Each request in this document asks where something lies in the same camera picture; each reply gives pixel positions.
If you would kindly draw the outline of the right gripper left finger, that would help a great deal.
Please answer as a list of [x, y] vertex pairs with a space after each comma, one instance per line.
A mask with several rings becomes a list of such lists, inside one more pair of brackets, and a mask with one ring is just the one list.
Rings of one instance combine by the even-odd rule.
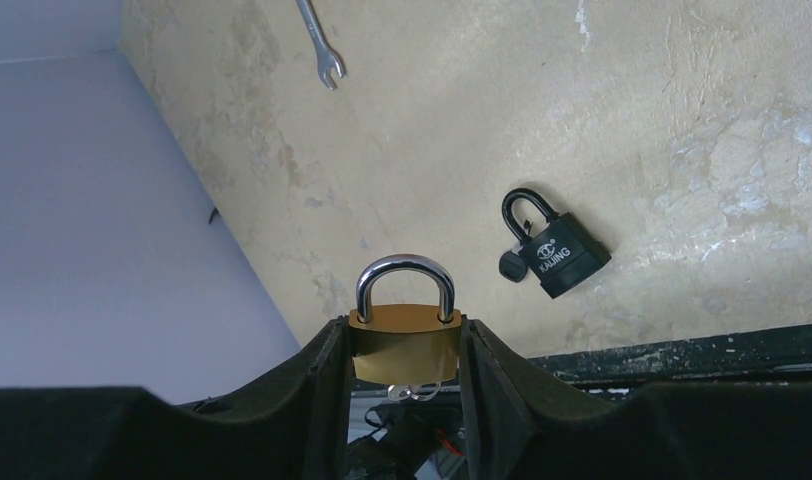
[[347, 319], [341, 316], [277, 367], [194, 409], [213, 429], [197, 443], [196, 478], [342, 478], [350, 353]]

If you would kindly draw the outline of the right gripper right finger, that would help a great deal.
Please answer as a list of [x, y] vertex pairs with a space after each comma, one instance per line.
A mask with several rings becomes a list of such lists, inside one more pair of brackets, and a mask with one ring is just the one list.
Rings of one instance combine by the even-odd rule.
[[476, 319], [463, 321], [459, 385], [472, 479], [510, 479], [545, 461], [547, 442], [616, 408], [515, 353]]

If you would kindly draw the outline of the brass padlock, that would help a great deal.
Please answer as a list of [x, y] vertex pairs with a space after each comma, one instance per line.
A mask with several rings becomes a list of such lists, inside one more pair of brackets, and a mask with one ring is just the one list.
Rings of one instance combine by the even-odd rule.
[[[438, 290], [432, 304], [376, 304], [375, 283], [412, 271], [430, 278]], [[357, 379], [380, 385], [422, 386], [455, 378], [463, 325], [455, 308], [452, 277], [439, 263], [420, 255], [395, 254], [369, 264], [356, 284], [350, 311], [352, 362]]]

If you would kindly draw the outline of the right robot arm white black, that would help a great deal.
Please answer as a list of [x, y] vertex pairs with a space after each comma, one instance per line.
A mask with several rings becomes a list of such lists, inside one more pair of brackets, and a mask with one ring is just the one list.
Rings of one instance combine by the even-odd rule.
[[463, 427], [471, 469], [500, 479], [533, 465], [546, 439], [562, 442], [565, 431], [586, 430], [612, 408], [516, 354], [478, 320], [467, 321], [454, 341], [463, 361], [459, 400], [426, 406], [409, 400], [383, 419], [380, 439], [344, 440], [354, 380], [345, 317], [274, 370], [188, 410], [243, 423], [253, 436], [240, 448], [255, 459], [296, 455], [301, 464], [290, 471], [293, 478], [412, 478]]

